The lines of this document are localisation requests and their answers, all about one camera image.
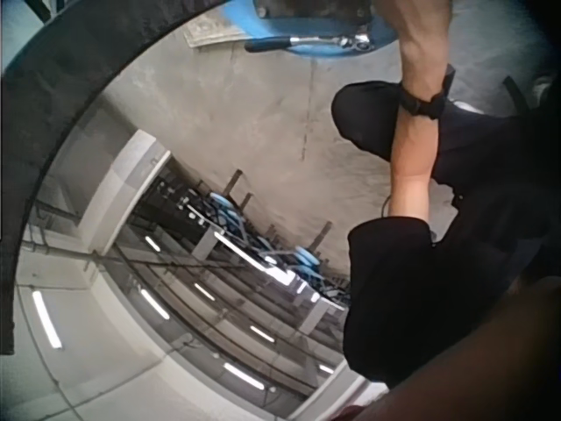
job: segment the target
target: fluorescent light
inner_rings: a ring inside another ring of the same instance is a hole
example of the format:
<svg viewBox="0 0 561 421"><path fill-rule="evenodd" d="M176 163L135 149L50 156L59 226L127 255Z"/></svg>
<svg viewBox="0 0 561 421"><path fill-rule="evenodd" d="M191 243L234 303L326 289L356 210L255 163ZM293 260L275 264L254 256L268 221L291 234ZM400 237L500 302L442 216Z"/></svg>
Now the fluorescent light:
<svg viewBox="0 0 561 421"><path fill-rule="evenodd" d="M214 232L214 236L225 246L227 246L228 248L230 248L232 250L232 252L234 252L235 254L237 254L239 257L241 257L242 259L244 259L245 261L247 261L250 265L252 265L254 268L260 270L261 272L265 272L265 267L263 265L261 265L258 261L256 261L252 256L250 256L249 254L247 254L246 252L244 252L241 248L239 248L238 246L236 246L234 243L232 243L231 241L229 241L224 235L222 235L220 232Z"/></svg>
<svg viewBox="0 0 561 421"><path fill-rule="evenodd" d="M265 385L261 382L258 382L257 380L255 380L253 377L247 375L246 373L244 373L243 371L235 368L234 366L232 366L230 363L225 362L224 363L224 368L226 368L229 372L231 372L233 375L236 375L237 377L239 377L240 379L242 379L244 382L248 382L249 384L251 384L254 388L257 388L259 390L265 390Z"/></svg>
<svg viewBox="0 0 561 421"><path fill-rule="evenodd" d="M284 270L279 269L276 266L265 269L265 273L269 276L272 276L277 282L280 282L281 284L286 286L290 285L296 277L296 274L292 270L287 270L285 272Z"/></svg>
<svg viewBox="0 0 561 421"><path fill-rule="evenodd" d="M271 256L265 256L265 261L271 263L272 265L278 264L277 260L273 259Z"/></svg>
<svg viewBox="0 0 561 421"><path fill-rule="evenodd" d="M195 288L197 288L199 291L201 291L210 301L216 301L216 298L213 297L209 291L207 291L206 289L204 289L201 285L199 285L198 283L195 284Z"/></svg>
<svg viewBox="0 0 561 421"><path fill-rule="evenodd" d="M156 252L160 252L160 246L158 246L156 243L154 243L154 240L151 239L150 237L148 237L147 235L144 237L144 239L146 240L146 243L148 243L150 246L152 246L152 248L156 251Z"/></svg>
<svg viewBox="0 0 561 421"><path fill-rule="evenodd" d="M333 303L332 301L327 300L327 299L325 299L325 298L322 298L322 300L325 301L327 304L329 304L329 305L335 307L336 309L341 310L341 311L344 311L344 307L341 307L339 304L335 304L335 303Z"/></svg>
<svg viewBox="0 0 561 421"><path fill-rule="evenodd" d="M250 329L252 331L254 331L255 333L257 333L261 338L265 338L266 340L268 340L269 342L274 343L274 338L270 337L269 335L267 335L266 333L264 333L263 331L260 331L257 327L252 326L250 327Z"/></svg>
<svg viewBox="0 0 561 421"><path fill-rule="evenodd" d="M304 288L306 288L306 285L308 285L308 283L306 281L302 281L302 283L298 287L298 290L296 291L296 294L301 294L302 291L304 291Z"/></svg>
<svg viewBox="0 0 561 421"><path fill-rule="evenodd" d="M325 373L328 373L330 375L332 375L333 373L335 373L335 371L333 370L333 368L329 368L327 366L325 366L324 364L320 364L319 365L319 369L324 371Z"/></svg>
<svg viewBox="0 0 561 421"><path fill-rule="evenodd" d="M148 294L148 291L146 291L145 289L141 289L140 294L142 294L145 300L150 305L152 305L152 307L158 312L158 314L160 314L165 320L169 320L169 314L167 314L167 312L161 308L161 306L156 302L156 300L154 300L152 296Z"/></svg>
<svg viewBox="0 0 561 421"><path fill-rule="evenodd" d="M32 293L33 301L35 302L35 307L37 307L37 312L39 313L39 318L43 324L43 329L45 329L46 336L54 349L61 349L62 342L60 342L59 335L57 335L54 330L53 322L49 317L49 313L46 310L45 302L43 301L43 295L41 291L33 291Z"/></svg>

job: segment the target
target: black watch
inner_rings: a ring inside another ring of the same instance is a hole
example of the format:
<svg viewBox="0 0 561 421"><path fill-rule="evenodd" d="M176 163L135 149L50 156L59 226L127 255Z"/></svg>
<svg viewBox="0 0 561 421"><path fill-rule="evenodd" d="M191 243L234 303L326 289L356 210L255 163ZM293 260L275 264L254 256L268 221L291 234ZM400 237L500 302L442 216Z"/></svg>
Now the black watch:
<svg viewBox="0 0 561 421"><path fill-rule="evenodd" d="M412 116L427 116L431 120L442 117L446 105L444 89L432 97L429 103L411 95L400 83L400 105Z"/></svg>

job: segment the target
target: white pillar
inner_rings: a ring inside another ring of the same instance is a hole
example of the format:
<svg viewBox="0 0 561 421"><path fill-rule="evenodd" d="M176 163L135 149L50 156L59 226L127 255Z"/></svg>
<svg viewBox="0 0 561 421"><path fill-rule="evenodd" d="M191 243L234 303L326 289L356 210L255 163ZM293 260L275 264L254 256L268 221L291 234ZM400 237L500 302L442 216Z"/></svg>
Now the white pillar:
<svg viewBox="0 0 561 421"><path fill-rule="evenodd" d="M142 194L171 153L154 136L138 130L111 164L78 225L90 252L106 254Z"/></svg>
<svg viewBox="0 0 561 421"><path fill-rule="evenodd" d="M330 305L324 300L319 300L312 308L311 312L304 319L298 330L304 335L310 335L314 329L316 329L317 324L322 319L323 315L330 308Z"/></svg>
<svg viewBox="0 0 561 421"><path fill-rule="evenodd" d="M215 231L212 228L209 228L193 249L192 255L198 261L207 260L212 253L212 250L214 250L214 247L218 244L218 239L215 237L214 233Z"/></svg>

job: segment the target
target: tire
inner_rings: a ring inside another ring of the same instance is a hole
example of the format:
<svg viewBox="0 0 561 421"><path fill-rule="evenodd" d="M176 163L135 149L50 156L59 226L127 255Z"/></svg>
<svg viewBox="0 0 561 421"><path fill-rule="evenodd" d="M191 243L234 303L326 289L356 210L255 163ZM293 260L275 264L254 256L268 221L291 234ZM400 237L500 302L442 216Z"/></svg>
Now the tire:
<svg viewBox="0 0 561 421"><path fill-rule="evenodd" d="M60 146L103 89L149 46L226 0L81 0L44 26L2 77L0 354L14 354L19 248Z"/></svg>

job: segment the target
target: metal tool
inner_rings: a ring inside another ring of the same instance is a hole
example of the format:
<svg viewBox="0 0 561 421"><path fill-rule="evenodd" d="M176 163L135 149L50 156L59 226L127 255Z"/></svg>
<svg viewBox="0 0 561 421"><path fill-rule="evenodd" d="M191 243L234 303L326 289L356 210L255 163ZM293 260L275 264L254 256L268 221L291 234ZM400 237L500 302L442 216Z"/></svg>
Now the metal tool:
<svg viewBox="0 0 561 421"><path fill-rule="evenodd" d="M337 37L268 37L249 39L245 42L248 53L263 53L265 51L283 50L293 46L340 46L343 49L352 49L367 53L376 48L367 29L361 29L354 35L340 35Z"/></svg>

